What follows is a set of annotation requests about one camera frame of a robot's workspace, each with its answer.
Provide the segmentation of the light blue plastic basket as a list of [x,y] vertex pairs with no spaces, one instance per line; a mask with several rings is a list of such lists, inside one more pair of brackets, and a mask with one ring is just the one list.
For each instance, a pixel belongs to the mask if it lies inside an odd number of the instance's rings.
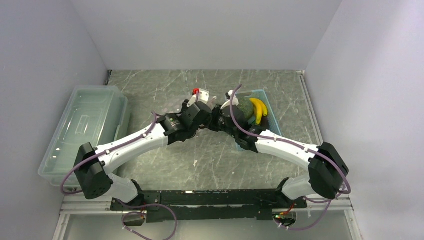
[[240,100],[241,98],[255,98],[261,100],[267,107],[268,115],[267,115],[267,122],[268,124],[267,129],[273,132],[274,134],[278,134],[279,136],[282,136],[282,132],[279,127],[279,123],[275,117],[275,114],[272,110],[271,103],[268,99],[268,96],[266,92],[263,89],[256,89],[251,91],[237,91],[235,96]]

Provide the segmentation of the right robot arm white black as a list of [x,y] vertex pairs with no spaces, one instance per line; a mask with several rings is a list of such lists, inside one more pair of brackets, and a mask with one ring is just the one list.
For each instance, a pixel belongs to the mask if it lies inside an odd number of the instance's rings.
[[349,169],[330,143],[301,143],[279,136],[264,127],[250,125],[244,114],[233,105],[225,108],[215,106],[207,128],[227,133],[243,150],[271,155],[306,171],[301,176],[284,179],[277,187],[275,200],[282,208],[308,195],[317,194],[334,200],[348,193],[342,186]]

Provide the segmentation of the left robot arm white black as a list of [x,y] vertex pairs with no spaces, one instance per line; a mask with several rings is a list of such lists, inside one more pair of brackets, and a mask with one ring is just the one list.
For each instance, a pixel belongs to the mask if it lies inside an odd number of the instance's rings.
[[144,203],[141,187],[133,180],[117,176],[120,166],[149,151],[193,138],[206,125],[212,110],[196,102],[183,113],[154,116],[152,124],[115,142],[93,147],[83,144],[75,160],[74,173],[87,200],[109,196],[124,202],[131,210]]

